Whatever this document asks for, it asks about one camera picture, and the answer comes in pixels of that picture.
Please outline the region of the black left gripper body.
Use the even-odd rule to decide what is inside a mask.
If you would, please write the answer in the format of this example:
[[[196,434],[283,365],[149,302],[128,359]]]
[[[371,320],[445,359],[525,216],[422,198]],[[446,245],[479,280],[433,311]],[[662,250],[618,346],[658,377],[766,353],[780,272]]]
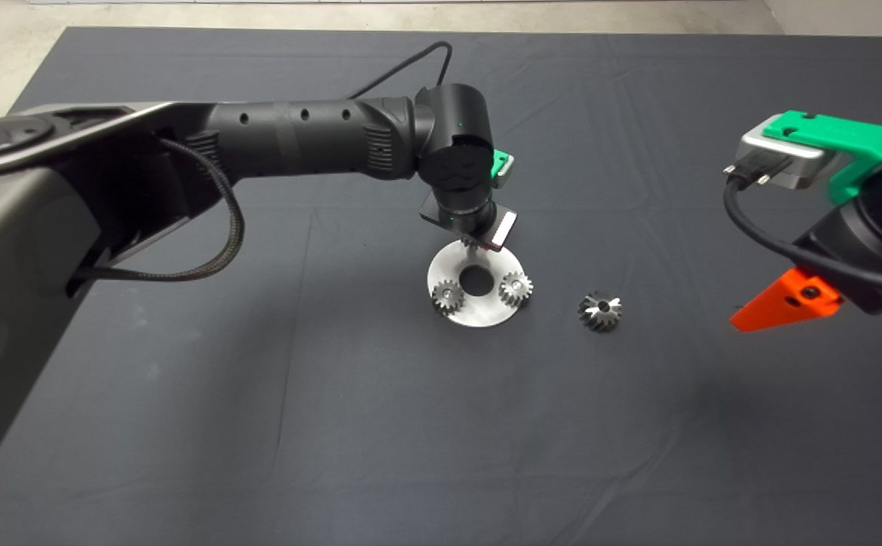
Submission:
[[[455,214],[440,207],[431,193],[421,204],[419,215],[424,221],[454,233],[456,238],[467,241],[469,245],[492,252],[502,252],[518,221],[516,211],[494,201],[489,201],[478,210]]]

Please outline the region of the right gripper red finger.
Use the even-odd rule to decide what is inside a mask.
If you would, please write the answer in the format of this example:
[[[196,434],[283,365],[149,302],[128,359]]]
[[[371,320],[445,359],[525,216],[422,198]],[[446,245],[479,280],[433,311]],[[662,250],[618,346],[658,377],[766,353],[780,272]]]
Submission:
[[[819,275],[793,267],[774,280],[732,317],[730,325],[741,332],[765,331],[835,315],[842,294]]]

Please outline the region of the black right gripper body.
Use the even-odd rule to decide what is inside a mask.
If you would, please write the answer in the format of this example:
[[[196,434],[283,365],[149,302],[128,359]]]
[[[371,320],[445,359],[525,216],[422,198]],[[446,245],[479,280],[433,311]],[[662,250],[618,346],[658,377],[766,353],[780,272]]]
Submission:
[[[865,213],[828,213],[794,245],[882,275],[882,227]],[[882,314],[882,287],[825,269],[818,275],[864,313]]]

